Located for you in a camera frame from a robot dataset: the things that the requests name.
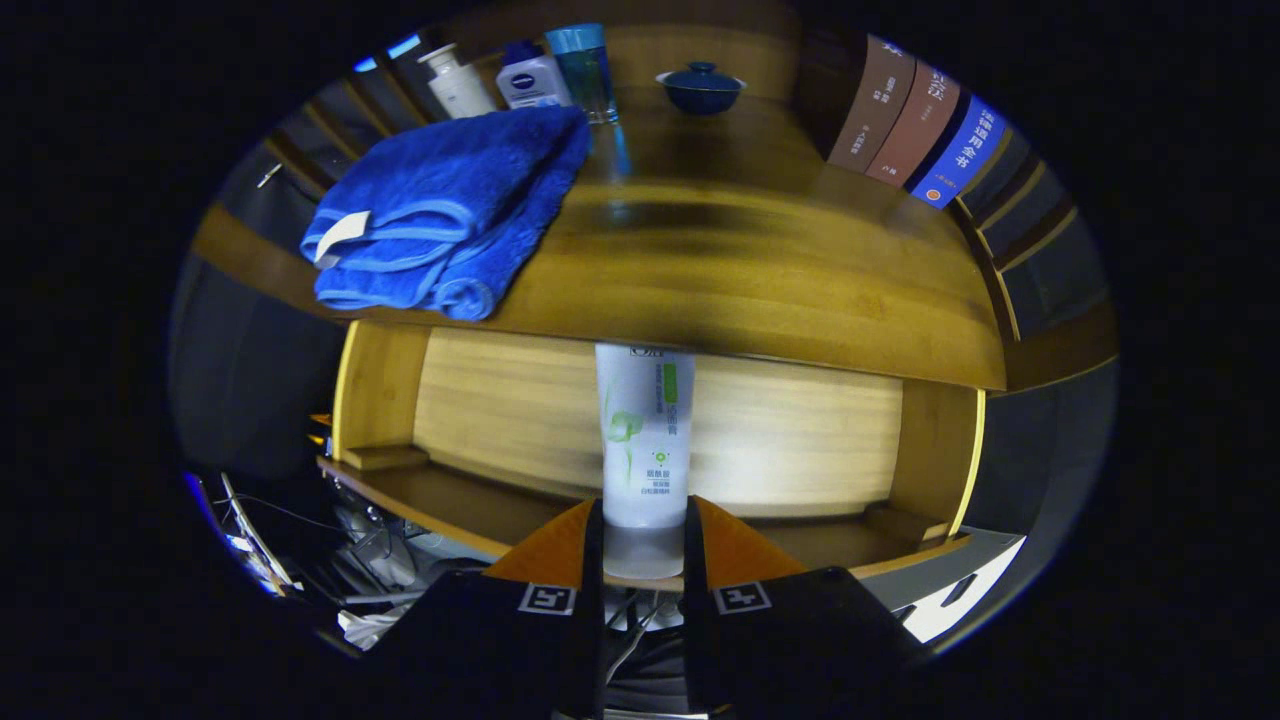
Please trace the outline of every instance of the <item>light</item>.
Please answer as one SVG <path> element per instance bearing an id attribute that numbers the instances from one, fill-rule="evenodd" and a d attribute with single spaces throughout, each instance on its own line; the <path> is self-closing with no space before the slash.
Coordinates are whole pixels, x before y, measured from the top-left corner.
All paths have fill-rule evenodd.
<path id="1" fill-rule="evenodd" d="M 396 58 L 399 58 L 404 53 L 408 53 L 410 50 L 417 47 L 419 45 L 421 45 L 421 42 L 422 41 L 421 41 L 421 38 L 417 37 L 417 33 L 413 33 L 413 35 L 406 37 L 404 40 L 397 42 L 396 45 L 392 45 L 390 47 L 388 47 L 387 49 L 387 56 L 390 58 L 392 60 L 394 60 Z M 376 67 L 378 67 L 378 63 L 375 63 L 372 58 L 365 58 L 364 60 L 356 63 L 356 72 L 357 73 L 367 73 L 369 70 L 371 70 L 371 69 L 374 69 Z"/>
<path id="2" fill-rule="evenodd" d="M 404 53 L 408 53 L 410 50 L 417 47 L 420 42 L 422 41 L 419 40 L 417 33 L 413 33 L 406 37 L 403 41 L 401 41 L 399 45 L 396 45 L 394 47 L 388 47 L 387 55 L 389 55 L 390 59 L 394 60 L 396 58 L 399 58 Z"/>
<path id="3" fill-rule="evenodd" d="M 227 536 L 227 542 L 232 543 L 236 550 L 243 550 L 244 552 L 253 552 L 253 546 L 244 538 L 236 536 Z"/>

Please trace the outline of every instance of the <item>book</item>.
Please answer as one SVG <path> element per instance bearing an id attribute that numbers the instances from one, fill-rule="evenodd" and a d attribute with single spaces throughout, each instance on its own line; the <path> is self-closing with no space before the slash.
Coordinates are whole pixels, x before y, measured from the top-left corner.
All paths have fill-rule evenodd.
<path id="1" fill-rule="evenodd" d="M 1004 135 L 1005 119 L 972 95 L 956 135 L 911 195 L 934 208 L 946 206 L 991 161 Z"/>
<path id="2" fill-rule="evenodd" d="M 893 129 L 867 168 L 867 177 L 902 187 L 951 120 L 960 85 L 923 60 Z"/>
<path id="3" fill-rule="evenodd" d="M 867 35 L 858 92 L 827 161 L 865 172 L 909 100 L 916 60 L 891 42 Z"/>

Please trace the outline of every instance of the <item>wooden surface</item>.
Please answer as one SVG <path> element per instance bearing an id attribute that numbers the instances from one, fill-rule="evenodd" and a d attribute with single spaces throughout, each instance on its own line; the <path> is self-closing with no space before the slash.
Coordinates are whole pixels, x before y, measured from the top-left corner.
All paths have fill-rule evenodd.
<path id="1" fill-rule="evenodd" d="M 1036 154 L 1028 154 L 1027 160 L 1014 173 L 1014 177 L 1010 178 L 1009 184 L 996 193 L 988 208 L 984 208 L 974 217 L 978 229 L 987 231 L 997 220 L 1007 215 L 1010 210 L 1030 193 L 1036 183 L 1039 182 L 1041 176 L 1044 174 L 1044 161 L 1036 156 Z"/>
<path id="2" fill-rule="evenodd" d="M 902 383 L 902 430 L 890 505 L 960 529 L 969 505 L 987 410 L 980 389 Z"/>
<path id="3" fill-rule="evenodd" d="M 545 31 L 582 22 L 604 24 L 616 88 L 649 87 L 658 73 L 703 60 L 746 81 L 746 96 L 791 96 L 800 18 L 781 0 L 648 0 L 591 8 L 573 0 L 509 0 L 454 14 L 442 23 L 442 35 L 488 79 L 502 67 L 502 44 L 521 37 L 544 42 Z"/>
<path id="4" fill-rule="evenodd" d="M 572 500 L 524 492 L 434 464 L 362 473 L 324 457 L 316 462 L 396 515 L 499 557 L 575 505 Z"/>
<path id="5" fill-rule="evenodd" d="M 965 193 L 982 184 L 982 181 L 987 179 L 987 173 L 989 173 L 991 169 L 996 167 L 996 163 L 1000 163 L 1000 159 L 1005 155 L 1005 152 L 1009 151 L 1009 143 L 1014 140 L 1014 128 L 1005 127 L 1005 132 L 1000 136 L 1000 143 L 996 145 L 996 151 L 991 154 L 991 158 L 988 158 L 986 163 L 983 163 L 978 174 L 969 179 L 969 183 L 964 186 L 964 190 L 956 193 L 956 200 L 960 200 Z"/>
<path id="6" fill-rule="evenodd" d="M 215 202 L 201 218 L 191 252 L 223 274 L 291 307 L 340 322 L 315 297 L 316 270 L 297 252 L 268 241 Z"/>
<path id="7" fill-rule="evenodd" d="M 302 106 L 302 111 L 312 123 L 320 128 L 320 132 L 329 138 L 329 142 L 334 145 L 343 155 L 351 158 L 352 160 L 358 160 L 369 152 L 369 146 L 360 141 L 356 136 L 347 129 L 347 126 L 342 123 L 329 106 L 324 104 L 319 97 L 312 97 L 306 105 Z"/>
<path id="8" fill-rule="evenodd" d="M 913 552 L 910 555 L 902 555 L 893 557 L 892 560 L 881 560 L 879 562 L 870 562 L 867 565 L 860 565 L 858 568 L 851 568 L 854 577 L 861 580 L 863 578 L 870 578 L 872 575 L 883 575 L 884 573 L 892 573 L 893 570 L 901 570 L 902 568 L 910 568 L 918 562 L 924 562 L 925 560 L 933 560 L 934 557 L 941 557 L 948 552 L 960 550 L 961 547 L 969 544 L 973 536 L 956 536 L 947 539 L 946 542 L 931 547 L 929 550 L 922 550 L 919 552 Z"/>
<path id="9" fill-rule="evenodd" d="M 951 530 L 950 520 L 925 518 L 888 506 L 869 509 L 865 514 L 865 523 L 868 528 L 902 538 L 916 546 L 946 537 Z"/>
<path id="10" fill-rule="evenodd" d="M 396 135 L 396 123 L 392 122 L 390 117 L 387 115 L 387 110 L 378 104 L 374 94 L 369 91 L 364 85 L 364 78 L 360 77 L 344 77 L 342 78 L 342 87 L 347 91 L 351 101 L 356 105 L 356 109 L 369 120 L 369 124 L 378 131 L 383 137 L 390 137 Z"/>
<path id="11" fill-rule="evenodd" d="M 347 464 L 316 459 L 328 474 L 362 497 L 401 518 L 458 541 L 493 556 L 502 556 L 534 530 L 549 523 L 576 501 L 527 492 L 511 486 L 439 465 L 394 468 L 371 473 Z M 813 520 L 748 520 L 765 538 L 806 568 L 837 565 L 850 568 L 855 575 L 863 566 L 893 561 L 906 566 L 934 557 L 955 547 L 948 542 L 941 548 L 914 552 L 902 539 L 868 528 L 858 518 L 826 518 Z M 678 589 L 677 579 L 643 583 L 607 578 L 614 584 Z"/>
<path id="12" fill-rule="evenodd" d="M 303 152 L 289 137 L 289 133 L 276 128 L 266 136 L 262 145 L 312 195 L 323 196 L 333 187 L 334 181 L 329 173 Z"/>
<path id="13" fill-rule="evenodd" d="M 486 478 L 595 497 L 595 386 L 590 342 L 438 328 L 413 443 Z M 890 497 L 901 388 L 895 378 L 700 355 L 689 492 L 742 518 L 860 512 Z"/>
<path id="14" fill-rule="evenodd" d="M 385 50 L 379 50 L 378 53 L 374 53 L 374 61 L 378 63 L 376 72 L 383 73 L 387 77 L 387 85 L 392 88 L 397 100 L 404 105 L 404 109 L 408 110 L 410 115 L 412 115 L 420 126 L 431 124 L 431 114 L 426 111 L 422 102 L 419 101 L 416 95 L 413 95 L 408 78 L 404 77 L 403 72 L 401 72 L 396 60 L 392 60 L 390 55 L 388 55 Z"/>
<path id="15" fill-rule="evenodd" d="M 425 465 L 431 457 L 412 445 L 387 445 L 375 447 L 344 447 L 342 460 L 357 470 L 385 470 Z"/>
<path id="16" fill-rule="evenodd" d="M 357 320 L 347 329 L 333 400 L 333 456 L 413 441 L 416 378 L 430 328 Z"/>
<path id="17" fill-rule="evenodd" d="M 991 299 L 948 214 L 824 164 L 780 104 L 690 118 L 660 92 L 620 99 L 622 123 L 593 128 L 494 315 L 367 315 L 1004 387 Z"/>
<path id="18" fill-rule="evenodd" d="M 1020 238 L 1015 240 L 1000 258 L 992 260 L 996 270 L 1005 273 L 1025 263 L 1032 255 L 1039 252 L 1046 245 L 1062 234 L 1062 231 L 1078 215 L 1079 211 L 1075 201 L 1071 200 L 1070 195 L 1064 193 L 1052 210 L 1023 233 Z"/>
<path id="19" fill-rule="evenodd" d="M 996 328 L 1000 332 L 1000 341 L 1006 347 L 1021 338 L 1018 329 L 1018 315 L 1014 313 L 1014 300 L 1009 296 L 1009 286 L 1005 275 L 996 272 L 996 265 L 991 258 L 991 245 L 986 236 L 973 223 L 973 215 L 963 200 L 956 197 L 947 210 L 956 219 L 956 224 L 963 228 L 965 241 L 969 243 L 969 252 L 978 264 L 982 282 L 987 286 L 987 295 L 991 296 L 991 309 L 996 316 Z"/>
<path id="20" fill-rule="evenodd" d="M 1120 352 L 1115 307 L 1102 301 L 1083 315 L 1006 348 L 1009 392 L 1066 380 L 1114 360 Z"/>

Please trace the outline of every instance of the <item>blue towel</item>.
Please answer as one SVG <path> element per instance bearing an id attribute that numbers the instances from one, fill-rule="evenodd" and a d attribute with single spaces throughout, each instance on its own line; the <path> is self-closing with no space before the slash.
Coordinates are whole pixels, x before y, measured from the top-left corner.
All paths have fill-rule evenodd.
<path id="1" fill-rule="evenodd" d="M 302 241 L 352 213 L 365 233 L 330 246 L 316 299 L 353 310 L 425 307 L 460 320 L 493 313 L 538 247 L 586 160 L 579 108 L 522 108 L 419 128 L 379 142 L 320 201 Z"/>

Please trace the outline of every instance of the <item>white plastic bag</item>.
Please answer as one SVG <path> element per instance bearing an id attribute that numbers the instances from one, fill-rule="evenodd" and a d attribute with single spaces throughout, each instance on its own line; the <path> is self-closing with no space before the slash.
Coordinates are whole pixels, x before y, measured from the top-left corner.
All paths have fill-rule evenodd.
<path id="1" fill-rule="evenodd" d="M 411 602 L 406 602 L 404 605 L 393 607 L 388 612 L 365 616 L 339 610 L 338 625 L 342 628 L 342 634 L 347 642 L 360 650 L 369 650 L 378 644 L 378 641 L 383 638 L 383 634 L 388 630 L 388 628 L 403 618 L 404 612 L 407 612 L 412 605 L 413 603 Z"/>

